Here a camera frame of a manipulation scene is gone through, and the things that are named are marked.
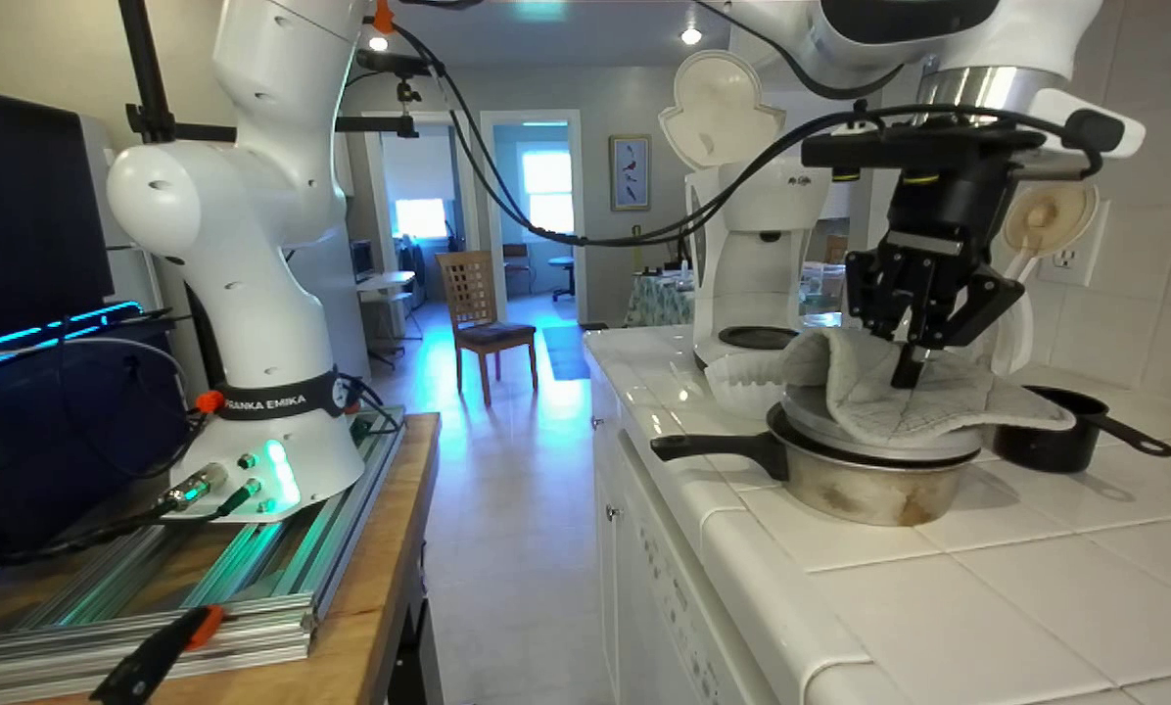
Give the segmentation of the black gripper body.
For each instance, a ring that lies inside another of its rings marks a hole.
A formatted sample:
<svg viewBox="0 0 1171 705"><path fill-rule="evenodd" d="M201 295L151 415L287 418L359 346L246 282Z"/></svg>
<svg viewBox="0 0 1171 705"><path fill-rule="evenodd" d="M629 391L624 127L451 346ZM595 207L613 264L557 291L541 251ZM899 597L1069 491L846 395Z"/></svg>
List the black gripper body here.
<svg viewBox="0 0 1171 705"><path fill-rule="evenodd" d="M846 259L846 306L872 335L915 349L970 346L1019 286L992 268L992 239L1010 207L1010 161L903 169L887 233Z"/></svg>

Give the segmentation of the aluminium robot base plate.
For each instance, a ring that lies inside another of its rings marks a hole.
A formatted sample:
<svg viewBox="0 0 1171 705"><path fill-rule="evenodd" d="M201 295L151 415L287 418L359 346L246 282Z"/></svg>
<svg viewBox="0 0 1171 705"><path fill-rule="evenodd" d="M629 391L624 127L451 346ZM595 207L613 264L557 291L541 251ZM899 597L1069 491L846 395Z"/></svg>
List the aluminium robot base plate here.
<svg viewBox="0 0 1171 705"><path fill-rule="evenodd" d="M368 431L359 483L276 526L151 526L84 558L0 568L0 705L98 688L193 606L220 606L222 624L172 678L304 658L400 439Z"/></svg>

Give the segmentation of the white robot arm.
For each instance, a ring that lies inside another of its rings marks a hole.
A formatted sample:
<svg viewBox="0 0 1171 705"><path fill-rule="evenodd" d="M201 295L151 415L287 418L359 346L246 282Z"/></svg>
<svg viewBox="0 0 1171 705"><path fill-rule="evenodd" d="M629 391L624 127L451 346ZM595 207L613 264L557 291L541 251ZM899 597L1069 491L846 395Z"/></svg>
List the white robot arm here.
<svg viewBox="0 0 1171 705"><path fill-rule="evenodd" d="M887 233L849 259L849 314L898 353L894 380L992 331L1022 286L992 272L992 239L1024 180L1024 153L1101 163L1142 145L1142 127L1069 89L1071 50L1101 0L706 0L779 56L826 118L782 127L757 71L695 50L675 73L663 136L719 191L693 222L748 220L753 180L776 163L833 175L894 169ZM235 103L227 145L125 149L104 180L133 243L169 259L214 327L220 418L186 448L222 472L184 517L282 520L359 478L346 426L326 306L287 251L340 226L333 128L365 26L382 0L222 0L214 79Z"/></svg>

